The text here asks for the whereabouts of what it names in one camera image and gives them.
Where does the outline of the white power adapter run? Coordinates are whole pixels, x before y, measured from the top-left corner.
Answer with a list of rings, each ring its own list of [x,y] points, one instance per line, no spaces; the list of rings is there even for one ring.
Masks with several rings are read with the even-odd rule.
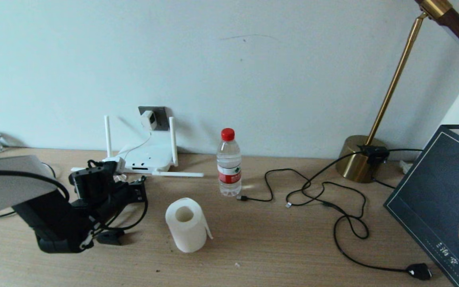
[[[152,110],[144,111],[140,116],[142,127],[147,131],[154,131],[157,127],[157,119]]]

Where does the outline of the grey wall socket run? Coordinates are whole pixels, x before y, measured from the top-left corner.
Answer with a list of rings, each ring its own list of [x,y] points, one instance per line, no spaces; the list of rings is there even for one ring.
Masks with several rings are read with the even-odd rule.
[[[141,114],[146,110],[152,110],[157,119],[157,127],[154,131],[168,131],[170,128],[166,108],[164,106],[138,106],[138,111]]]

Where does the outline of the brass desk lamp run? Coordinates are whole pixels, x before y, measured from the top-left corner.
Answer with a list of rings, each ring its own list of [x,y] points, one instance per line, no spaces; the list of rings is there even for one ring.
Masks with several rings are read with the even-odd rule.
[[[375,136],[406,67],[423,21],[426,18],[434,21],[445,28],[459,42],[459,13],[450,3],[450,0],[415,0],[415,2],[419,6],[421,14],[415,18],[410,28],[401,57],[369,134],[346,138],[339,158],[334,162],[337,172],[348,180],[360,183],[373,182],[375,173],[381,164],[387,161],[390,153],[402,151],[402,149],[388,149]]]

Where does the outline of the white toilet paper roll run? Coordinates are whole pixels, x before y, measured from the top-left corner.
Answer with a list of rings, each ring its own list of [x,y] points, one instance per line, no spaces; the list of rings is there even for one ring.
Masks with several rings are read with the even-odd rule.
[[[202,249],[213,239],[202,207],[191,198],[180,198],[166,210],[165,220],[176,247],[184,253]]]

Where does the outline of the white router with antennas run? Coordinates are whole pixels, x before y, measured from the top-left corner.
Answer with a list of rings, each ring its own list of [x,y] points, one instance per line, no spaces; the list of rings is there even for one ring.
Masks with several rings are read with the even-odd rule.
[[[179,165],[175,118],[168,117],[168,131],[148,131],[148,137],[138,145],[126,145],[117,154],[113,153],[110,118],[104,116],[107,157],[122,157],[126,161],[123,174],[146,174],[163,177],[204,177],[204,173],[170,171]],[[95,161],[88,163],[95,166]]]

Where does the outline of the dark blue gift bag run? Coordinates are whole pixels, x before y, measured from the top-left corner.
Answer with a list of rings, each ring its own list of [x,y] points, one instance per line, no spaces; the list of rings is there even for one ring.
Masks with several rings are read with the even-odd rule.
[[[459,125],[441,125],[386,200],[404,227],[459,287]]]

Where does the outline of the small black plastic clip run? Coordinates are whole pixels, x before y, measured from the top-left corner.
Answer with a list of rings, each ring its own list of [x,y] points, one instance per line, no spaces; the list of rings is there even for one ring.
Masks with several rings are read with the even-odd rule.
[[[95,239],[99,244],[121,246],[121,238],[125,235],[124,231],[110,230],[99,233]]]

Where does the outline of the clear water bottle red cap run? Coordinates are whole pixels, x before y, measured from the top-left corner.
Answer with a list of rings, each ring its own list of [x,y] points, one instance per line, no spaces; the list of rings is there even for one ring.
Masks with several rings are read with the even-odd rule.
[[[236,197],[241,192],[241,150],[235,139],[235,131],[222,129],[221,142],[217,150],[217,169],[220,193]]]

